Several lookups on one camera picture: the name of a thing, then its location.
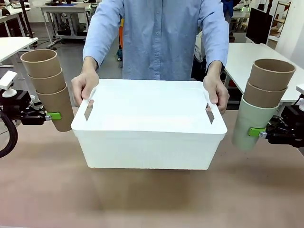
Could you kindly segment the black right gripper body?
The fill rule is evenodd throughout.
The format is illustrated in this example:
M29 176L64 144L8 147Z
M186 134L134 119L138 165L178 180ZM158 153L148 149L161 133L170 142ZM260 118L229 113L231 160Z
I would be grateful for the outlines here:
M270 144L286 144L295 148L304 146L304 112L298 105L286 106L281 116L274 115L266 126Z

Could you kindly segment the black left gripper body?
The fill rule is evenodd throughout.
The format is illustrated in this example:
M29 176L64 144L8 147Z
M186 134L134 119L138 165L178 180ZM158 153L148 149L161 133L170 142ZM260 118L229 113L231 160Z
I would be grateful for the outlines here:
M46 110L39 99L32 100L28 91L17 90L12 97L4 97L0 91L2 111L11 120L20 120L23 125L42 125L46 121Z

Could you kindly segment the person's right hand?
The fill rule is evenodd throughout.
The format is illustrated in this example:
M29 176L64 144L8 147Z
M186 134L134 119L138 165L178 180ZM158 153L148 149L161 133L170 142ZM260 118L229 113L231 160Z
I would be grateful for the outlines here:
M99 83L99 76L94 70L83 70L80 75L71 80L74 102L80 106L83 100L87 100L92 90Z

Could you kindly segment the person's left hand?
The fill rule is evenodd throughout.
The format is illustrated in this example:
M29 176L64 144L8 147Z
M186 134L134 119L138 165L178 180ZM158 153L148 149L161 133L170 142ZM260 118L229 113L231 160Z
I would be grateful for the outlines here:
M203 85L209 94L211 103L218 107L221 114L224 114L228 105L229 93L220 77L207 74L203 79Z

